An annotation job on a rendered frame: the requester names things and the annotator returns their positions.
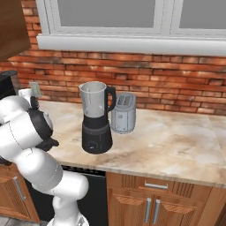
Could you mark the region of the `black blender with clear jug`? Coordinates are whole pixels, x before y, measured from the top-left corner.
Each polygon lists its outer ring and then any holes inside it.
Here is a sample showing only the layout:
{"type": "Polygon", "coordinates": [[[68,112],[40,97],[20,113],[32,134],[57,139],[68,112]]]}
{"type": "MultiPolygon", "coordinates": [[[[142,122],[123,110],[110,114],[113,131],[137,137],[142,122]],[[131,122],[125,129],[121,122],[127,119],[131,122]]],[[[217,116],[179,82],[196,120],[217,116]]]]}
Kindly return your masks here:
{"type": "Polygon", "coordinates": [[[114,87],[100,81],[79,86],[83,107],[82,148],[89,154],[108,152],[113,144],[108,113],[116,106],[114,87]]]}

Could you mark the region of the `silver toaster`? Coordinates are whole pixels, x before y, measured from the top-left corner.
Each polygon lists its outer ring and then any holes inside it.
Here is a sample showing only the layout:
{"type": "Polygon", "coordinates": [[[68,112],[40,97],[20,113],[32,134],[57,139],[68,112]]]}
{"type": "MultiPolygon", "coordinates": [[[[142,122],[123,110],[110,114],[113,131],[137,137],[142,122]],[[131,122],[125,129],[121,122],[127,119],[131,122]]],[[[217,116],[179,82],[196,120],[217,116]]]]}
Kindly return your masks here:
{"type": "Polygon", "coordinates": [[[130,133],[136,124],[136,96],[119,93],[115,108],[111,111],[111,129],[120,134],[130,133]]]}

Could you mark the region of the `white window sill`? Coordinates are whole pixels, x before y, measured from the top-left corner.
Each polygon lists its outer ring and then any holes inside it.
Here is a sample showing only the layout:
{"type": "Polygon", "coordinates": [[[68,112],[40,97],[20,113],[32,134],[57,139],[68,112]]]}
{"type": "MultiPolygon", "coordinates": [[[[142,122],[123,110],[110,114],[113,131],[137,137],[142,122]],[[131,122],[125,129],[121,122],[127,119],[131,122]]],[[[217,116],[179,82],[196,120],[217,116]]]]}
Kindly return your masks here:
{"type": "Polygon", "coordinates": [[[226,41],[38,34],[39,49],[226,57],[226,41]]]}

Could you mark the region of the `black dishwasher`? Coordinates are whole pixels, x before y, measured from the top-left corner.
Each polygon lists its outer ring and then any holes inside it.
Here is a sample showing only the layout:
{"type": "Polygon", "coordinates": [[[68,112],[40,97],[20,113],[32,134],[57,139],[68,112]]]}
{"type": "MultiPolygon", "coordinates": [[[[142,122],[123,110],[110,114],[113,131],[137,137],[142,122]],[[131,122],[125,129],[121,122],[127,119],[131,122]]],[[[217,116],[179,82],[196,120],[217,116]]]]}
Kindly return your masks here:
{"type": "MultiPolygon", "coordinates": [[[[87,195],[78,201],[79,210],[90,226],[109,226],[106,173],[96,169],[84,169],[63,165],[63,170],[78,172],[87,177],[89,189],[87,195]]],[[[32,197],[35,209],[41,220],[41,226],[46,226],[54,217],[52,207],[53,197],[37,192],[30,182],[25,180],[28,191],[32,197]]]]}

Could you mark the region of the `wooden cupboard door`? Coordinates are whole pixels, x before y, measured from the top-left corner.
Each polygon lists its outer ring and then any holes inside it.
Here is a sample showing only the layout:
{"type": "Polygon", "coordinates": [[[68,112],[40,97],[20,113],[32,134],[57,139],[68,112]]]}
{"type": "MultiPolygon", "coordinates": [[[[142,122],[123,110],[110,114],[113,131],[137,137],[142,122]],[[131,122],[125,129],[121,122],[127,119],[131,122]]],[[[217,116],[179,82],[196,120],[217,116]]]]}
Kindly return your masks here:
{"type": "Polygon", "coordinates": [[[144,192],[107,189],[109,226],[150,226],[154,196],[144,192]],[[145,222],[147,198],[151,198],[148,222],[145,222]]]}
{"type": "Polygon", "coordinates": [[[17,166],[0,164],[0,215],[29,222],[40,223],[25,179],[20,175],[17,166]],[[17,176],[22,184],[26,199],[23,201],[18,193],[13,178],[17,176]]]}
{"type": "Polygon", "coordinates": [[[205,206],[205,203],[202,201],[155,195],[152,221],[155,200],[161,200],[161,205],[157,223],[151,223],[151,226],[198,226],[200,216],[205,206]]]}

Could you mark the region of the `wooden drawer front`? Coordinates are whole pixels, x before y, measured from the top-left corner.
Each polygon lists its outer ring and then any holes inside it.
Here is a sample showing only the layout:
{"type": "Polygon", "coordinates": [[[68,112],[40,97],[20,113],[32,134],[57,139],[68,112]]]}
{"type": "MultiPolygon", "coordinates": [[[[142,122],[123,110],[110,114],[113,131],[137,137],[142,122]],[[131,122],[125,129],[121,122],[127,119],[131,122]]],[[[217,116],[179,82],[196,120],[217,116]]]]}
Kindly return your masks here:
{"type": "Polygon", "coordinates": [[[189,200],[196,200],[206,202],[212,188],[204,185],[194,185],[190,183],[176,182],[170,180],[163,180],[151,177],[138,177],[132,175],[118,174],[107,172],[107,187],[143,191],[143,192],[157,192],[164,195],[169,195],[178,198],[186,198],[189,200]],[[155,189],[145,187],[145,181],[150,184],[166,185],[168,190],[155,189]]]}

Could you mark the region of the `black coffee machine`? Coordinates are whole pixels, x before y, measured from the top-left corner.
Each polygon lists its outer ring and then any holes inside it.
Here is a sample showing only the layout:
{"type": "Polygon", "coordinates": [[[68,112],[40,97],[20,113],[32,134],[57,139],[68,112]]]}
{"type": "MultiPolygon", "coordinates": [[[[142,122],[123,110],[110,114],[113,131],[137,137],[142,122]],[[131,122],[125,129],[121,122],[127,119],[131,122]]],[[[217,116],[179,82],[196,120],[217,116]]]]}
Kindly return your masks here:
{"type": "Polygon", "coordinates": [[[17,71],[0,72],[0,100],[7,96],[17,95],[18,91],[11,80],[13,76],[17,75],[17,71]]]}

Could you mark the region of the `white wall socket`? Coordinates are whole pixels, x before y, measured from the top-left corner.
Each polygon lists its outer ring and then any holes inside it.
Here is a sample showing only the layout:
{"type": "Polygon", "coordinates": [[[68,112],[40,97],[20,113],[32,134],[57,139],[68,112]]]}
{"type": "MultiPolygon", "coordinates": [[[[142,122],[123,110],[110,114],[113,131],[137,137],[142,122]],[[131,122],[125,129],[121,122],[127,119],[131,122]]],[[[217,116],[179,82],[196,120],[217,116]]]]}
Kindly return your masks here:
{"type": "Polygon", "coordinates": [[[34,93],[34,96],[41,97],[41,90],[39,88],[39,84],[37,82],[30,82],[29,85],[34,93]]]}

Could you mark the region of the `white window frame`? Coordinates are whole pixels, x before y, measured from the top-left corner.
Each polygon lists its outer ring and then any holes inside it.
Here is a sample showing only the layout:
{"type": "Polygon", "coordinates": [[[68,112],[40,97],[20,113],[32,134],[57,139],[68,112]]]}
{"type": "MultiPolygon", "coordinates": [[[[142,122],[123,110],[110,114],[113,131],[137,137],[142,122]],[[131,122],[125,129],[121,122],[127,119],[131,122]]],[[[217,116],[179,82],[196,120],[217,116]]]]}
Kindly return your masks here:
{"type": "Polygon", "coordinates": [[[45,34],[226,38],[226,0],[35,0],[45,34]]]}

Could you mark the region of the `brown wall cupboard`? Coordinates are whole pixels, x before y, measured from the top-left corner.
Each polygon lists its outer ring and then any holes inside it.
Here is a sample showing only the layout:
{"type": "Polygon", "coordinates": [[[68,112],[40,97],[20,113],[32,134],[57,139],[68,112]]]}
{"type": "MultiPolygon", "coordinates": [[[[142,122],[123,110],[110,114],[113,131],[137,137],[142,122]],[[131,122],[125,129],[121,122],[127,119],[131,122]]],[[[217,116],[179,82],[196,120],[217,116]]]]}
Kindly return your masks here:
{"type": "Polygon", "coordinates": [[[20,0],[0,0],[0,62],[30,47],[20,0]]]}

